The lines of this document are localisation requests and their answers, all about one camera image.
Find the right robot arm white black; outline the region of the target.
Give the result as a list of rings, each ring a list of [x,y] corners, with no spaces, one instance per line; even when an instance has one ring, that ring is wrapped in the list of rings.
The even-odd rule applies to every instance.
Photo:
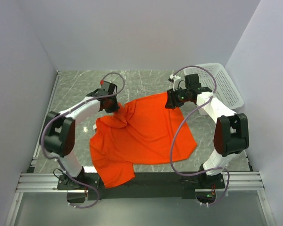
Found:
[[[248,119],[243,113],[236,113],[215,97],[215,89],[201,85],[198,74],[184,77],[185,88],[180,87],[181,77],[170,75],[173,87],[167,91],[166,109],[176,109],[186,102],[193,102],[197,110],[204,110],[216,124],[214,150],[202,164],[200,171],[191,177],[204,174],[211,178],[221,174],[232,158],[249,147]]]

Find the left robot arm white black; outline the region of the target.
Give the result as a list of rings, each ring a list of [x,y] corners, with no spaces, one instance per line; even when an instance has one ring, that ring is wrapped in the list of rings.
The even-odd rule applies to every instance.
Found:
[[[85,182],[84,168],[73,153],[75,127],[102,110],[107,113],[116,112],[119,109],[118,93],[116,84],[101,80],[100,88],[74,106],[58,113],[51,111],[46,116],[40,138],[43,155],[57,161],[62,173],[79,186],[91,187]]]

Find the orange t shirt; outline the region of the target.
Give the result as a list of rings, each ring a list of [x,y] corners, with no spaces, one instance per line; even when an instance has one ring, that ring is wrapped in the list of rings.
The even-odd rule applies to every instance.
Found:
[[[166,109],[167,94],[160,93],[130,101],[112,115],[96,120],[90,139],[92,163],[106,188],[122,185],[135,177],[135,164],[167,164],[190,157],[197,143],[184,124],[179,108]]]

